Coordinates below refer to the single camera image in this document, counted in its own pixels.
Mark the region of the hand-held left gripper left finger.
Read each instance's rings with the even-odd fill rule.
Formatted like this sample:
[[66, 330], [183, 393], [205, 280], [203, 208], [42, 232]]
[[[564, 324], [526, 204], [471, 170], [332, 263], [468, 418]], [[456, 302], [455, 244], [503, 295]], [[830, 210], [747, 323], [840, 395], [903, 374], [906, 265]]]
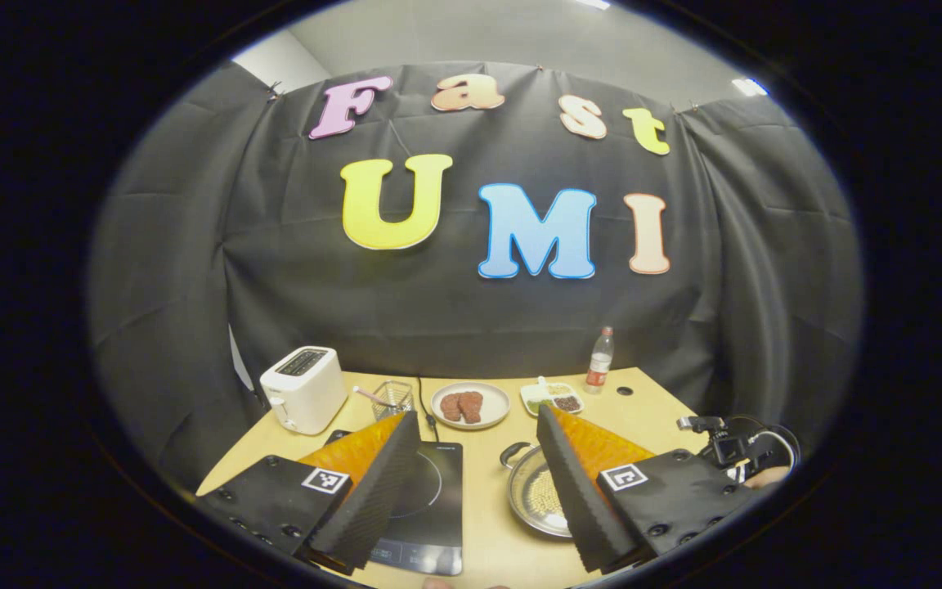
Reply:
[[420, 443], [418, 415], [401, 411], [303, 458], [259, 459], [195, 506], [251, 543], [349, 575], [369, 562]]

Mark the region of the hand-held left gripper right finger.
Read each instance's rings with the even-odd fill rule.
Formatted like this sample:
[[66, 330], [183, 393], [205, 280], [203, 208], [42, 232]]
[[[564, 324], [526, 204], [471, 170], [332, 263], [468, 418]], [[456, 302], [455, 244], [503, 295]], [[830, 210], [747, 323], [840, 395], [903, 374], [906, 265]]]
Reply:
[[591, 573], [676, 551], [761, 497], [691, 451], [654, 454], [567, 411], [543, 407], [536, 436]]

